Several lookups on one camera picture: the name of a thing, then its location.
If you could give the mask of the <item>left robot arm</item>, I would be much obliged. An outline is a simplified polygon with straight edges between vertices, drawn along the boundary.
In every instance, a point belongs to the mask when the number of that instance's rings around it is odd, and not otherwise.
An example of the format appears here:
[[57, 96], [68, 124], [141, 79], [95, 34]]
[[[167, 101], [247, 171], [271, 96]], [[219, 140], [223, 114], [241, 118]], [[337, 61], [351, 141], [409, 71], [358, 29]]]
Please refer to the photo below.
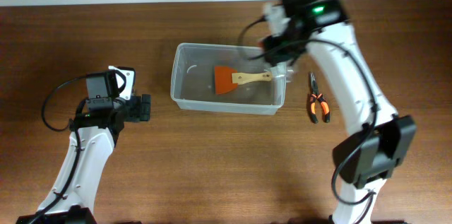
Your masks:
[[133, 91], [135, 69], [109, 66], [82, 80], [88, 95], [65, 127], [69, 147], [59, 174], [37, 211], [18, 223], [94, 223], [97, 189], [120, 132], [127, 122], [150, 119], [151, 96]]

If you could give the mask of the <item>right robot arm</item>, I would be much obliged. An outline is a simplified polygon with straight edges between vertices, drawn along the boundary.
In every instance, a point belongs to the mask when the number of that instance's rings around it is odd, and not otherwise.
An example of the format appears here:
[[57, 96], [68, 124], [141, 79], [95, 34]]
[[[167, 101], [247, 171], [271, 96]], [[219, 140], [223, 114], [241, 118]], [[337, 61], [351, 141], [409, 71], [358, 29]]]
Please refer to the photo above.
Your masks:
[[370, 223], [377, 196], [407, 155], [416, 124], [401, 117], [376, 83], [340, 0], [281, 0], [268, 4], [271, 35], [262, 59], [293, 65], [307, 53], [323, 72], [348, 137], [333, 149], [331, 189], [338, 205], [328, 223]]

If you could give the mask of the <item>orange black long-nose pliers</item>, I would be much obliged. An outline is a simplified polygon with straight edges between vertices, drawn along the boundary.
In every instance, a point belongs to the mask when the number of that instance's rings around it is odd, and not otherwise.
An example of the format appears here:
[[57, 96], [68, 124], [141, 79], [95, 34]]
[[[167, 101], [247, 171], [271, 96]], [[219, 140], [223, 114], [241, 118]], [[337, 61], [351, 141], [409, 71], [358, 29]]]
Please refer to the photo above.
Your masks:
[[331, 120], [331, 112], [328, 103], [326, 102], [325, 97], [322, 93], [319, 92], [318, 84], [316, 77], [313, 72], [309, 73], [309, 87], [310, 87], [310, 94], [307, 100], [307, 112], [309, 115], [310, 120], [317, 124], [319, 120], [316, 116], [316, 103], [318, 102], [321, 106], [322, 111], [322, 119], [325, 123], [329, 123]]

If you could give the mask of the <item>clear screwdriver set case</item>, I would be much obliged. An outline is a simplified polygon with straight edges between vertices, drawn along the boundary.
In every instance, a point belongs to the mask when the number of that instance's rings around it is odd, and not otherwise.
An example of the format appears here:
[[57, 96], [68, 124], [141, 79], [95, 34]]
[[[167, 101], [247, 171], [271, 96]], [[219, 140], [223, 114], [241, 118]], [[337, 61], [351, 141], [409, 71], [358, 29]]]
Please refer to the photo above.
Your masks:
[[293, 76], [296, 74], [296, 69], [286, 63], [279, 63], [270, 68], [274, 80], [285, 80], [291, 82]]

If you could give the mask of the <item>orange scraper wooden handle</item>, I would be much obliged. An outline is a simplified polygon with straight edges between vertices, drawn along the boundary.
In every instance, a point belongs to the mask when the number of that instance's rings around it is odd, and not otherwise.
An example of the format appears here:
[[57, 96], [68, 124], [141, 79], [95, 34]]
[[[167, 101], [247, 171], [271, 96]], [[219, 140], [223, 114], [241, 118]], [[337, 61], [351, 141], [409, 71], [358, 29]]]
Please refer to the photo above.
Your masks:
[[258, 81], [271, 81], [271, 72], [243, 73], [228, 66], [216, 66], [214, 68], [215, 93], [217, 95], [229, 93], [240, 85]]

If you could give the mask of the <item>clear plastic container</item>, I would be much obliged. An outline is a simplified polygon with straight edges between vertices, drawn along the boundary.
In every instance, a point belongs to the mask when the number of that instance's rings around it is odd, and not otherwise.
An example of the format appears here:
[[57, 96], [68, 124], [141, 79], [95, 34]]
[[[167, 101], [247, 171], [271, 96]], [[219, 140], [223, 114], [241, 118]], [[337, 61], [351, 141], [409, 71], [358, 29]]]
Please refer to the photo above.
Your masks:
[[287, 65], [270, 65], [258, 47], [181, 43], [170, 96], [183, 110], [274, 115], [285, 101]]

